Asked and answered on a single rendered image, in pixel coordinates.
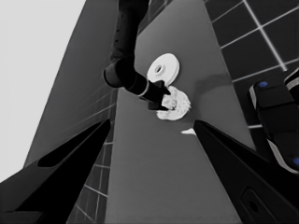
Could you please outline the large thick white disc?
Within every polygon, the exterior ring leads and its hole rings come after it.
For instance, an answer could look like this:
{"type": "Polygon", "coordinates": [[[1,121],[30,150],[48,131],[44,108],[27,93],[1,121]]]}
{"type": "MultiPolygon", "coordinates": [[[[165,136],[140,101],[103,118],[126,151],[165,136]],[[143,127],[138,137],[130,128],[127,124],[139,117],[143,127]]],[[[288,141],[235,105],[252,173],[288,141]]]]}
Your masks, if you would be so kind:
{"type": "Polygon", "coordinates": [[[177,78],[179,72],[178,58],[172,53],[159,56],[149,67],[147,79],[152,83],[162,80],[166,87],[177,78]]]}

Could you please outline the dark robot body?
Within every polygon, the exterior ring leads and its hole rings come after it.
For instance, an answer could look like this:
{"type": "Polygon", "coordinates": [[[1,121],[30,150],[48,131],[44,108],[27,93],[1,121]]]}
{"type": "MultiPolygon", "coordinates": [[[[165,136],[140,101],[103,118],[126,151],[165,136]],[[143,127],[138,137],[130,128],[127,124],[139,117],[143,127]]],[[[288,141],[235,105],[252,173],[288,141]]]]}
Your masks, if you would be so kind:
{"type": "Polygon", "coordinates": [[[299,65],[256,81],[248,97],[277,163],[299,175],[299,65]]]}

